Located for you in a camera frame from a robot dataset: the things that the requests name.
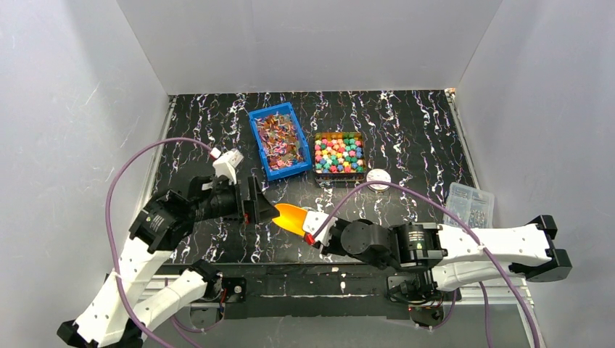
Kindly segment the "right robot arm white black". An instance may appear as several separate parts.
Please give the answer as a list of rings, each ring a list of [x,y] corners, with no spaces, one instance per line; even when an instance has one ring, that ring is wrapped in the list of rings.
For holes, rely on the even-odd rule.
[[[385,228],[369,220],[332,218],[321,232],[306,225],[305,240],[321,254],[351,257],[378,269],[418,274],[417,292],[453,291],[505,276],[545,283],[565,279],[572,264],[554,245],[549,215],[515,228],[407,223]]]

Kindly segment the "blue plastic candy bin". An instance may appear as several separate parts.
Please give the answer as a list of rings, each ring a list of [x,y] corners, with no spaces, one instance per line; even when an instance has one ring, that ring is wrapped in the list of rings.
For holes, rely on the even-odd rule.
[[[312,168],[307,139],[289,102],[248,113],[249,125],[268,181],[276,181]]]

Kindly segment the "square tin of star candies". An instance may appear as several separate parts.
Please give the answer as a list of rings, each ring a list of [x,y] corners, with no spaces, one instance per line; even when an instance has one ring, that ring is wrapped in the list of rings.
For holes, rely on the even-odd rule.
[[[359,132],[321,132],[314,135],[313,171],[318,183],[363,181],[368,160]]]

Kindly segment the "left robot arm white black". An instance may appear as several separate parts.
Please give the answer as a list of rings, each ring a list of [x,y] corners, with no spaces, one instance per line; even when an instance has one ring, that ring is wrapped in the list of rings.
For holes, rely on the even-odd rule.
[[[221,271],[204,260],[148,299],[139,299],[196,223],[224,218],[259,224],[278,216],[255,176],[237,183],[225,176],[200,176],[182,189],[154,195],[129,229],[115,274],[107,276],[81,315],[59,326],[58,337],[71,347],[141,347],[145,329],[153,331],[184,306],[225,299]]]

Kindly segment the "orange plastic scoop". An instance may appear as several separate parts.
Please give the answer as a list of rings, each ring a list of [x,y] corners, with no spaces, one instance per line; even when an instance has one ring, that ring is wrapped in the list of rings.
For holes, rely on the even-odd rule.
[[[303,223],[308,211],[292,204],[279,203],[274,206],[278,211],[278,217],[272,221],[285,231],[304,237]]]

